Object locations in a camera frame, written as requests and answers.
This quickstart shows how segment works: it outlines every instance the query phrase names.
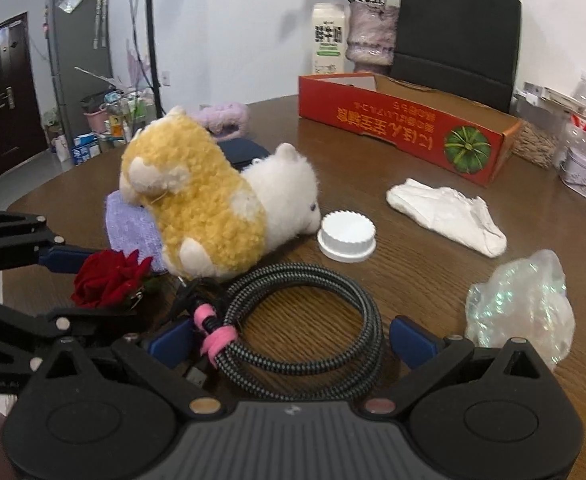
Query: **tissue box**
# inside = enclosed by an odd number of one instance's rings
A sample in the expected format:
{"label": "tissue box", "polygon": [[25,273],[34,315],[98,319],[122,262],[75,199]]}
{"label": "tissue box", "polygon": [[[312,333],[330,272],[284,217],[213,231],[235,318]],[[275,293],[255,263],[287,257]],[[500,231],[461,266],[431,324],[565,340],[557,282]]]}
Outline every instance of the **tissue box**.
{"label": "tissue box", "polygon": [[96,140],[90,144],[84,146],[76,146],[71,150],[71,156],[73,157],[73,163],[79,166],[83,162],[86,162],[94,156],[100,155],[100,144]]}
{"label": "tissue box", "polygon": [[518,118],[486,105],[372,73],[301,76],[299,114],[385,140],[482,186],[522,128]]}
{"label": "tissue box", "polygon": [[96,142],[97,136],[96,134],[84,134],[78,135],[73,139],[74,146],[85,146],[86,144],[90,144],[92,142]]}

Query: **refrigerator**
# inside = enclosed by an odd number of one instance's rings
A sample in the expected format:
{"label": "refrigerator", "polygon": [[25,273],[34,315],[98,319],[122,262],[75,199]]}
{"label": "refrigerator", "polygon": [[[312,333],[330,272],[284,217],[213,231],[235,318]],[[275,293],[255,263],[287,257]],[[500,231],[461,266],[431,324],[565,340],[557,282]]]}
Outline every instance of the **refrigerator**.
{"label": "refrigerator", "polygon": [[104,77],[112,77],[111,55],[107,34],[94,49],[97,0],[82,0],[70,14],[60,9],[62,0],[47,0],[49,59],[60,121],[69,148],[74,137],[87,134],[89,128],[81,100],[89,95],[105,93],[111,87],[105,81],[76,70],[80,67]]}

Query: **iridescent plastic bag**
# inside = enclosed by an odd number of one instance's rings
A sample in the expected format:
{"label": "iridescent plastic bag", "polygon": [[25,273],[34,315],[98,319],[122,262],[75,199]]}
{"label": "iridescent plastic bag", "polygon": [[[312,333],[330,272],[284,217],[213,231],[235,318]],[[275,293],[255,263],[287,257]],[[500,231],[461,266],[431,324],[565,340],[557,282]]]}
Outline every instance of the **iridescent plastic bag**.
{"label": "iridescent plastic bag", "polygon": [[557,255],[537,251],[498,267],[466,297],[466,336],[477,346],[501,348],[525,337],[551,370],[570,351],[575,318]]}

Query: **pink vase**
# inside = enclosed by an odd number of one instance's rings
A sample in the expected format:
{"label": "pink vase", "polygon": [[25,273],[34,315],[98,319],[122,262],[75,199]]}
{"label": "pink vase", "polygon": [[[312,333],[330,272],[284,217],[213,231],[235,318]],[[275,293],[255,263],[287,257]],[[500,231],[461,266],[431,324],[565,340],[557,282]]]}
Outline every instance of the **pink vase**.
{"label": "pink vase", "polygon": [[352,2],[350,8],[346,58],[355,63],[355,72],[388,73],[400,9],[364,2]]}

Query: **plush toy ear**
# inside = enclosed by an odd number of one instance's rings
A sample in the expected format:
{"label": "plush toy ear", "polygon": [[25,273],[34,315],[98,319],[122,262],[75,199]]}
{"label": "plush toy ear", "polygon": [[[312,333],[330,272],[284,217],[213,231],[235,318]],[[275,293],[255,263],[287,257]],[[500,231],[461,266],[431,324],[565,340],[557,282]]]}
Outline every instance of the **plush toy ear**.
{"label": "plush toy ear", "polygon": [[186,115],[186,111],[181,106],[175,106],[169,110],[167,115]]}
{"label": "plush toy ear", "polygon": [[275,155],[281,156],[281,158],[285,158],[286,160],[297,160],[297,151],[295,147],[291,144],[285,142],[278,146],[277,150],[275,150]]}

